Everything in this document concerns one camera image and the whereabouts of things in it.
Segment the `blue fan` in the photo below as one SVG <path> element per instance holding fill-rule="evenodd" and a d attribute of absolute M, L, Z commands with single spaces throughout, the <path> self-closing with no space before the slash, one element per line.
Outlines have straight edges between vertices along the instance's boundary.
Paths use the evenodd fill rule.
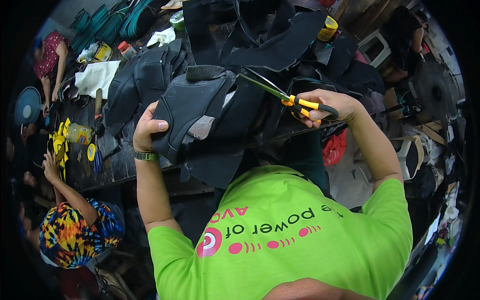
<path fill-rule="evenodd" d="M 35 123 L 41 110 L 43 104 L 40 93 L 33 86 L 28 86 L 20 93 L 15 104 L 15 123 L 18 126 Z"/>

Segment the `yellow container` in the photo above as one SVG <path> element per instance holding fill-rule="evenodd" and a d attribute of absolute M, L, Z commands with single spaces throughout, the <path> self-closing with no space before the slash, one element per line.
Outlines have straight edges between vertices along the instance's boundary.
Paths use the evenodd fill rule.
<path fill-rule="evenodd" d="M 337 22 L 331 16 L 327 16 L 325 19 L 325 26 L 320 30 L 317 39 L 321 40 L 322 42 L 328 42 L 333 37 L 333 34 L 337 29 Z"/>
<path fill-rule="evenodd" d="M 103 44 L 98 47 L 92 62 L 109 61 L 111 57 L 112 48 L 110 48 L 110 46 L 107 44 Z"/>
<path fill-rule="evenodd" d="M 71 123 L 68 125 L 65 137 L 71 143 L 88 145 L 92 141 L 92 129 L 77 123 Z"/>

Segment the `pink circle graphic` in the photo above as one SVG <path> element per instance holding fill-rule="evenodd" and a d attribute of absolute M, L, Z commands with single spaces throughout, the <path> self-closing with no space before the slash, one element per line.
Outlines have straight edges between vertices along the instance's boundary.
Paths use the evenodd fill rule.
<path fill-rule="evenodd" d="M 267 243 L 267 247 L 270 249 L 278 248 L 278 242 L 276 240 L 271 240 Z"/>
<path fill-rule="evenodd" d="M 228 248 L 228 252 L 230 252 L 230 254 L 238 254 L 238 253 L 240 253 L 242 247 L 243 246 L 240 243 L 233 243 Z"/>
<path fill-rule="evenodd" d="M 204 240 L 197 245 L 197 255 L 200 258 L 214 255 L 222 244 L 222 233 L 212 227 L 205 229 Z"/>
<path fill-rule="evenodd" d="M 307 229 L 307 228 L 302 228 L 302 229 L 300 229 L 300 231 L 299 231 L 299 236 L 300 236 L 300 237 L 303 238 L 303 237 L 306 236 L 307 234 L 308 234 L 308 229 Z"/>

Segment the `scissor blade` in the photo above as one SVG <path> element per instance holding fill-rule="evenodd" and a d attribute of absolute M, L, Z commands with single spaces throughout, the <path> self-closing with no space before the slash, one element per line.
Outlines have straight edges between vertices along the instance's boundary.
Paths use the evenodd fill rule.
<path fill-rule="evenodd" d="M 243 75 L 243 74 L 239 74 L 239 75 L 240 75 L 241 77 L 243 77 L 243 78 L 245 78 L 245 79 L 247 79 L 247 80 L 249 80 L 249 81 L 251 81 L 251 82 L 253 82 L 253 83 L 257 84 L 257 85 L 259 85 L 259 86 L 260 86 L 262 89 L 264 89 L 265 91 L 267 91 L 267 92 L 269 92 L 269 93 L 277 96 L 278 98 L 280 98 L 280 99 L 282 99 L 282 100 L 289 101 L 289 99 L 290 99 L 287 95 L 283 94 L 282 92 L 277 91 L 276 89 L 271 88 L 271 87 L 269 87 L 269 86 L 267 86 L 267 85 L 265 85 L 265 84 L 263 84 L 263 83 L 260 83 L 260 82 L 256 81 L 255 79 L 252 79 L 252 78 L 250 78 L 250 77 L 248 77 L 248 76 L 245 76 L 245 75 Z"/>

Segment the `orange lid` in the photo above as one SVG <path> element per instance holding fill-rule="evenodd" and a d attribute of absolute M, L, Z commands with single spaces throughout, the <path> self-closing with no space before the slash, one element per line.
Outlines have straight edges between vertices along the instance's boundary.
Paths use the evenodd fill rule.
<path fill-rule="evenodd" d="M 127 48 L 128 48 L 127 42 L 123 41 L 123 42 L 120 43 L 120 45 L 119 45 L 120 52 L 125 51 Z"/>

